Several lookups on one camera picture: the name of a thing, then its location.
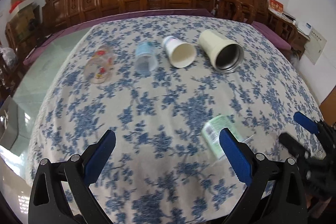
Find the wooden side table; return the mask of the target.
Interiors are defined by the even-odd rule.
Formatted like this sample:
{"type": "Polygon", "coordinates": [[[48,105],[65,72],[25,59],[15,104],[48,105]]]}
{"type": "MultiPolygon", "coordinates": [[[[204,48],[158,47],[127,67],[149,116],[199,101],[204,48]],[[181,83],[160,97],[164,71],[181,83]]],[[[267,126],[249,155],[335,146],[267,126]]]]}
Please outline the wooden side table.
{"type": "Polygon", "coordinates": [[[291,51],[299,59],[302,57],[305,44],[310,41],[310,38],[299,31],[294,21],[278,12],[268,10],[266,25],[291,46],[291,51]]]}

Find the white paper cup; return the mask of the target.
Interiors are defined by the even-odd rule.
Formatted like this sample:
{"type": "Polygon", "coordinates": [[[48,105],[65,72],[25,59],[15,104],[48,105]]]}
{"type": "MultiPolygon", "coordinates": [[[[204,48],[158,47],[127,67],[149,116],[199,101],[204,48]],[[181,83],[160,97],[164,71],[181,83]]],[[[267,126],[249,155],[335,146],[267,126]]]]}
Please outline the white paper cup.
{"type": "Polygon", "coordinates": [[[174,36],[167,36],[162,41],[162,46],[166,52],[171,65],[175,68],[185,68],[191,65],[196,56],[196,48],[174,36]]]}

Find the white wall panel box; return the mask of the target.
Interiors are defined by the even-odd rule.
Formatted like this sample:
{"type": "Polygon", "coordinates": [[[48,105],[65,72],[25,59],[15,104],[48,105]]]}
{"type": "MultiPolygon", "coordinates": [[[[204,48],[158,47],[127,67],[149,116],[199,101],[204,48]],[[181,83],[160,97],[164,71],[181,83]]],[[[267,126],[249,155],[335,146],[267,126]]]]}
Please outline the white wall panel box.
{"type": "Polygon", "coordinates": [[[314,28],[311,29],[309,41],[305,44],[305,55],[313,65],[316,64],[327,40],[314,28]]]}

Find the clear glass with red print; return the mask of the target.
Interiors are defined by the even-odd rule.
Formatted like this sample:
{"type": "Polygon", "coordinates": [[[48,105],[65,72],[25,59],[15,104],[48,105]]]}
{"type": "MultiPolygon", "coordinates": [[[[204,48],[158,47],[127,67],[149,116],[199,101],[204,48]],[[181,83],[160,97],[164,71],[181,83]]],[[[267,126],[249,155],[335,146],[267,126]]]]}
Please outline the clear glass with red print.
{"type": "Polygon", "coordinates": [[[99,47],[84,68],[84,78],[92,84],[104,83],[112,73],[114,53],[111,47],[99,47]]]}

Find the clear blue plastic cup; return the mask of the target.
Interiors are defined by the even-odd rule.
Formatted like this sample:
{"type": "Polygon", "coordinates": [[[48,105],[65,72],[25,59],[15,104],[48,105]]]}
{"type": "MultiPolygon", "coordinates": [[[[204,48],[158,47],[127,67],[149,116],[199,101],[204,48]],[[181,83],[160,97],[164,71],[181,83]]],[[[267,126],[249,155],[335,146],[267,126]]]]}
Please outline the clear blue plastic cup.
{"type": "Polygon", "coordinates": [[[148,76],[157,69],[158,60],[151,42],[140,43],[135,50],[135,71],[148,76]]]}

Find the white plastic bag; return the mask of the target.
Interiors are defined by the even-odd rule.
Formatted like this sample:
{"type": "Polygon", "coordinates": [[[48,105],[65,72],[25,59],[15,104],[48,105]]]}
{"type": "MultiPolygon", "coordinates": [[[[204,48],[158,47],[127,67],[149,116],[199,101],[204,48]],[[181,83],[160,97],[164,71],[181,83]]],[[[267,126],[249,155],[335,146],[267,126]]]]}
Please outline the white plastic bag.
{"type": "Polygon", "coordinates": [[[1,47],[1,55],[9,68],[14,67],[18,62],[18,58],[12,48],[1,47]]]}

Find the cream steel-lined thermos cup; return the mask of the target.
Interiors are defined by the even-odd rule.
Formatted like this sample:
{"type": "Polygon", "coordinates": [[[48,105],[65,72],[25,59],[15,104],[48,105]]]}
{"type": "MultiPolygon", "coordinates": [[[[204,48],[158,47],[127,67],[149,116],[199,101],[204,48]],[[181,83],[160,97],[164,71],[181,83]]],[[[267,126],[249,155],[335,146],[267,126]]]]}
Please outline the cream steel-lined thermos cup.
{"type": "Polygon", "coordinates": [[[198,44],[206,53],[213,68],[222,74],[236,71],[244,58],[242,46],[214,30],[204,30],[198,44]]]}

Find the white router device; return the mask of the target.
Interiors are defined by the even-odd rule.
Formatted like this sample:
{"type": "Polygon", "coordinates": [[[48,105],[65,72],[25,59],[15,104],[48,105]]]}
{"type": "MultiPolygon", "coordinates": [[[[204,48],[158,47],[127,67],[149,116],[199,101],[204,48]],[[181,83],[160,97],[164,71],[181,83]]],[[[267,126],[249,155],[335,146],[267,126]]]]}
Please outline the white router device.
{"type": "Polygon", "coordinates": [[[297,23],[297,28],[300,32],[302,32],[306,36],[310,36],[311,30],[313,29],[311,24],[304,21],[299,21],[297,23]]]}

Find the red calendar card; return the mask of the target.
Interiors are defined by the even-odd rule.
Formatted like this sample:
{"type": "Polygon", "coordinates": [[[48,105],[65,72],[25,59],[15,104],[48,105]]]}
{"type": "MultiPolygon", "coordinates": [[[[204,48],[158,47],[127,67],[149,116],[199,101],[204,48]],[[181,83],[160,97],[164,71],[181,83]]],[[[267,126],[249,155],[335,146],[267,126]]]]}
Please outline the red calendar card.
{"type": "Polygon", "coordinates": [[[269,0],[268,3],[268,8],[273,11],[273,12],[277,12],[279,14],[282,14],[284,11],[284,5],[276,0],[269,0]]]}

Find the blue floral tablecloth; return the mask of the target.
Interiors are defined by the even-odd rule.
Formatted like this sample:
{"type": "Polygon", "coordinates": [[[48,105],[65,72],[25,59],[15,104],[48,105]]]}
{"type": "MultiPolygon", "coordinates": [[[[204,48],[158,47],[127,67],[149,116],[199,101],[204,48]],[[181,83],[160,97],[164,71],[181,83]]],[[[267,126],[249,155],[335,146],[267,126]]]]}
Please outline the blue floral tablecloth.
{"type": "Polygon", "coordinates": [[[300,111],[321,119],[318,104],[290,62],[244,23],[197,16],[151,16],[94,26],[64,61],[34,124],[26,163],[31,184],[41,159],[81,154],[110,129],[116,147],[92,193],[114,223],[198,223],[230,213],[244,191],[226,159],[209,149],[202,128],[223,115],[255,152],[285,160],[278,142],[288,132],[311,151],[317,138],[295,123],[300,111]],[[162,41],[175,36],[197,44],[204,30],[238,42],[243,62],[228,75],[199,51],[187,68],[169,63],[162,41]],[[135,71],[135,50],[155,47],[158,66],[135,71]],[[109,78],[92,84],[84,68],[101,46],[111,47],[109,78]]]}

